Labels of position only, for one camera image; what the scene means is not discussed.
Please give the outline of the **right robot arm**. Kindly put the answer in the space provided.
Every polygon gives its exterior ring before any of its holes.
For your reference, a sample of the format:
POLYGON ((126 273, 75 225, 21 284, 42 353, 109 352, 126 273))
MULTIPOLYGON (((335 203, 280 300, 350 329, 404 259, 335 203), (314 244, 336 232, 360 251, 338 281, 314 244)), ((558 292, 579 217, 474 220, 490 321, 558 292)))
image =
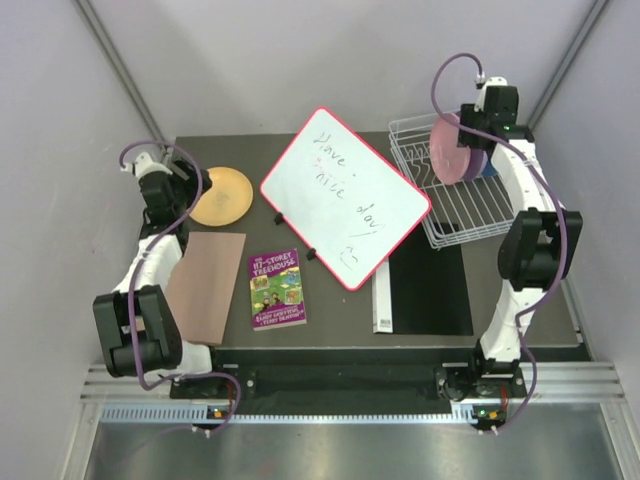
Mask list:
POLYGON ((535 311, 568 273, 583 226, 551 190, 531 130, 517 122, 518 90, 502 77, 484 82, 478 99, 461 108, 458 143, 483 151, 513 210, 498 252, 503 280, 491 323, 474 349, 469 388, 487 396, 515 377, 535 311))

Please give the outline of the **pink plate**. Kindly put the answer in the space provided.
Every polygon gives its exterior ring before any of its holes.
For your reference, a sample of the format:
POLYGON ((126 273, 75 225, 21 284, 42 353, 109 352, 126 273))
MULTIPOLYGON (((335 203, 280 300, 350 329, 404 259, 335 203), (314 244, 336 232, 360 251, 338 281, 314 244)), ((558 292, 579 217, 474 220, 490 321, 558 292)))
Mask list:
POLYGON ((433 171, 445 185, 460 181, 470 162, 470 149, 458 146, 459 120, 456 113, 439 116, 430 134, 429 153, 433 171))

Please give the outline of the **yellow plate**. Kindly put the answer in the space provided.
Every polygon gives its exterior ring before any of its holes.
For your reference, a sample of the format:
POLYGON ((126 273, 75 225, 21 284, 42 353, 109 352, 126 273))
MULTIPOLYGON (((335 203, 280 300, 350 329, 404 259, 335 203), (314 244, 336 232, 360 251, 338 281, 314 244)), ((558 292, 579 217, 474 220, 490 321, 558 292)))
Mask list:
POLYGON ((239 170, 229 167, 212 167, 207 172, 212 186, 201 195, 190 218, 208 227, 222 227, 236 222, 251 207, 251 182, 239 170))

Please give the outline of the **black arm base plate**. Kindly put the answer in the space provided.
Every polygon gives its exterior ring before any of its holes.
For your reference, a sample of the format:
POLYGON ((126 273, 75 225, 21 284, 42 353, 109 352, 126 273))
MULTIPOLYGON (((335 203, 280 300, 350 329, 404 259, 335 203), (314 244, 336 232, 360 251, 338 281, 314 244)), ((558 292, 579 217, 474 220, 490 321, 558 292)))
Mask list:
POLYGON ((415 392, 460 400, 526 395, 519 361, 479 360, 470 348, 218 349, 213 367, 234 375, 251 399, 329 392, 415 392))

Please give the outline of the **white wire dish rack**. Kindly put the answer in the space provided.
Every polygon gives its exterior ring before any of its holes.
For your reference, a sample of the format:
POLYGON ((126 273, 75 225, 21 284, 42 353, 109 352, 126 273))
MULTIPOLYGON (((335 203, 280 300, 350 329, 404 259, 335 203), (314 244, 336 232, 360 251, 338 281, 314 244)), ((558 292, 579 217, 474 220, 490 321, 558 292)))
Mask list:
POLYGON ((431 211, 422 221, 430 246, 441 249, 506 234, 514 214, 499 177, 454 185, 436 177, 429 155, 436 118, 427 114, 389 123, 390 149, 397 166, 431 200, 431 211))

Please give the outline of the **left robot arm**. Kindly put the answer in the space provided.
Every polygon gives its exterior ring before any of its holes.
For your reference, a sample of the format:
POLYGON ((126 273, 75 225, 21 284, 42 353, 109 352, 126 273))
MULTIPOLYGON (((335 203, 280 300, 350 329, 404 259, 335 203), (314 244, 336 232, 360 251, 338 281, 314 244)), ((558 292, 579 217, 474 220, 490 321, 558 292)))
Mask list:
POLYGON ((209 189, 211 181, 184 160, 177 166, 181 173, 143 152, 124 167, 138 181, 146 204, 138 250, 125 278, 97 296, 92 308, 111 376, 192 375, 194 387, 212 397, 226 387, 227 374, 212 363, 208 347, 182 339, 165 295, 189 241, 184 214, 198 188, 209 189))

